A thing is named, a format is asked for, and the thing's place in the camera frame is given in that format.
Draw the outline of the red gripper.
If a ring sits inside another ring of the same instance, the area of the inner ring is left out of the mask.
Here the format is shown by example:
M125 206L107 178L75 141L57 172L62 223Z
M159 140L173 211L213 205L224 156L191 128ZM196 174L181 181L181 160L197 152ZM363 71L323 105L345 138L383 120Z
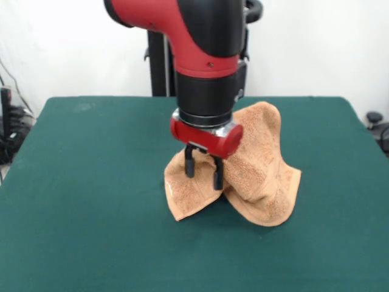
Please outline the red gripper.
M215 190L222 190L224 184L222 159L228 158L237 151L243 137L243 126L230 122L221 128L202 130L172 117L170 130L176 140L188 144L184 151L186 176L195 176L193 151L198 147L214 156L216 170L213 174L213 187Z

